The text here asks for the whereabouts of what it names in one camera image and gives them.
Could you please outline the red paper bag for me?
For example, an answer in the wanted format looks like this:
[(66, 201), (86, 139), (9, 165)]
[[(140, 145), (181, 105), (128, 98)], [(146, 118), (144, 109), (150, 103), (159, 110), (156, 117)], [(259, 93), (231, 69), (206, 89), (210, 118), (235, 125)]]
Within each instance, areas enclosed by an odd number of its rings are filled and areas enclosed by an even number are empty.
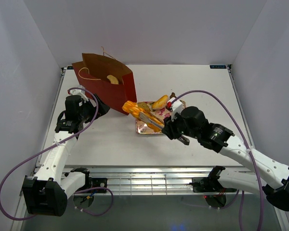
[[(97, 94), (111, 109), (126, 114), (122, 110), (124, 103), (137, 102), (133, 72), (107, 53), (83, 53), (82, 61), (72, 66), (79, 84)], [(108, 75), (115, 76), (119, 84), (111, 84), (106, 78)]]

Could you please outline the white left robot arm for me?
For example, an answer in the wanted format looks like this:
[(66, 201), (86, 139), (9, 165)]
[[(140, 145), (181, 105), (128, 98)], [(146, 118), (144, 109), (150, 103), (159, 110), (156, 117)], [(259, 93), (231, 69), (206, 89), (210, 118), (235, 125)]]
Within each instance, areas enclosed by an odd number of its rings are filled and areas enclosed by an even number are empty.
[(54, 147), (46, 155), (39, 170), (22, 185), (26, 208), (31, 215), (62, 216), (68, 199), (77, 191), (88, 192), (92, 179), (88, 169), (79, 167), (63, 174), (71, 150), (78, 141), (84, 125), (105, 115), (109, 106), (97, 94), (92, 94), (94, 103), (87, 97), (88, 90), (74, 88), (65, 99), (65, 110), (56, 122)]

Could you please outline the braided twisted bread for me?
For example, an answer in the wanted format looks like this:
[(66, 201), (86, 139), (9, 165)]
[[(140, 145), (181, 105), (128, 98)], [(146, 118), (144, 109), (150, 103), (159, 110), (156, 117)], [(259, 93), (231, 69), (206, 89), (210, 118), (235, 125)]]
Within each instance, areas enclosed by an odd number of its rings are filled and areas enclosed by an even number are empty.
[(124, 112), (131, 114), (134, 118), (144, 122), (154, 132), (160, 132), (164, 128), (164, 123), (150, 112), (138, 106), (137, 103), (126, 101), (122, 106)]

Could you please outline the large orange muffin bread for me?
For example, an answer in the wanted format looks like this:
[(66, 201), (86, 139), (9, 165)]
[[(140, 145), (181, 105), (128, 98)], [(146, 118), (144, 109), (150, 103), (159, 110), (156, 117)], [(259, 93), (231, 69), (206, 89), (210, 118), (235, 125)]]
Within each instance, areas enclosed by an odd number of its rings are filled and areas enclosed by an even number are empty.
[(111, 84), (119, 84), (119, 80), (113, 75), (108, 75), (106, 78), (110, 81)]

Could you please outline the metal serving tongs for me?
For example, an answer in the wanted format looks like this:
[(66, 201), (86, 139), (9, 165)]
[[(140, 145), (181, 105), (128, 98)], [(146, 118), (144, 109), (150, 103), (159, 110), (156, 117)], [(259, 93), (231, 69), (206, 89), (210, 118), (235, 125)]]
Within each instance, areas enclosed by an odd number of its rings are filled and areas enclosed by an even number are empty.
[[(159, 130), (162, 130), (164, 128), (163, 122), (159, 121), (157, 118), (155, 118), (152, 115), (149, 115), (148, 113), (140, 112), (139, 119), (144, 123), (146, 123), (148, 126), (152, 125), (158, 128)], [(177, 138), (177, 140), (183, 143), (184, 145), (189, 145), (190, 143), (190, 140), (184, 136), (180, 136), (179, 138)]]

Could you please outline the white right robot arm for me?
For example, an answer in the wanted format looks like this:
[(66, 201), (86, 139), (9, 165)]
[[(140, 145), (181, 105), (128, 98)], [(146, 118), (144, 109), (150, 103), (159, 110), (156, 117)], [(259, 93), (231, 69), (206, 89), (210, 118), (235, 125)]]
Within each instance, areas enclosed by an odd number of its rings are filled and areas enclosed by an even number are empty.
[(270, 204), (289, 211), (289, 166), (249, 148), (230, 129), (210, 123), (195, 106), (184, 108), (182, 102), (171, 98), (166, 108), (171, 116), (164, 119), (162, 133), (170, 140), (189, 145), (190, 138), (196, 139), (202, 147), (229, 157), (255, 173), (248, 176), (216, 166), (208, 176), (211, 190), (233, 188), (254, 194), (263, 192)]

